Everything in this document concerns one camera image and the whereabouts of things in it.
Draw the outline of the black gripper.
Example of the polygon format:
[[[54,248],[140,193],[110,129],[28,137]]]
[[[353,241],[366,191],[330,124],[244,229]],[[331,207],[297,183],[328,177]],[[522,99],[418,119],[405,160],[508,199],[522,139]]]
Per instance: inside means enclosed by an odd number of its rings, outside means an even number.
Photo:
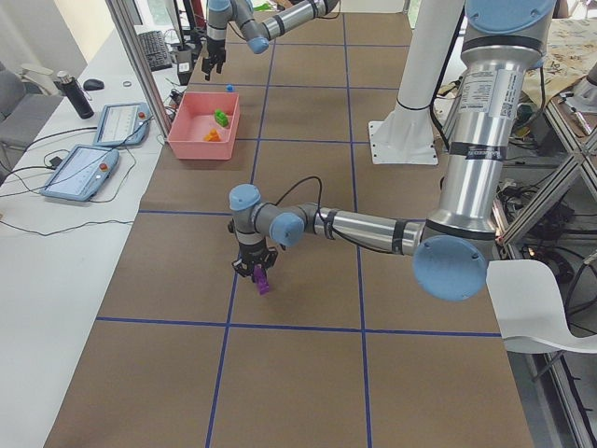
[[[201,70],[204,73],[205,79],[210,80],[213,65],[215,65],[215,70],[218,74],[222,73],[223,65],[227,60],[226,40],[208,39],[207,51],[208,56],[202,59]]]
[[[264,271],[274,266],[278,251],[275,247],[267,247],[265,241],[254,244],[239,243],[240,258],[231,263],[233,270],[243,278],[254,280],[255,265],[260,264]]]

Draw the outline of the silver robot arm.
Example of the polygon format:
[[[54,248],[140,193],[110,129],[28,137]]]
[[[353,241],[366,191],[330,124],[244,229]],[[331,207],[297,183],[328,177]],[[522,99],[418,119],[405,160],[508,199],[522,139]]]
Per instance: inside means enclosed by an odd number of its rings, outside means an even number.
[[[493,201],[507,156],[522,84],[542,63],[552,1],[425,1],[395,109],[373,125],[379,163],[431,162],[433,102],[451,46],[464,38],[464,84],[451,108],[447,171],[437,207],[423,221],[374,217],[319,202],[284,206],[242,184],[229,193],[229,230],[240,256],[234,271],[267,288],[281,247],[306,233],[341,238],[378,253],[410,256],[418,284],[432,296],[462,301],[486,283],[496,228]]]
[[[230,23],[234,22],[247,46],[255,54],[265,52],[277,37],[315,19],[323,19],[339,1],[299,1],[264,21],[257,21],[250,1],[209,1],[206,27],[207,56],[202,58],[201,71],[209,81],[213,70],[221,73],[227,59],[226,39]]]

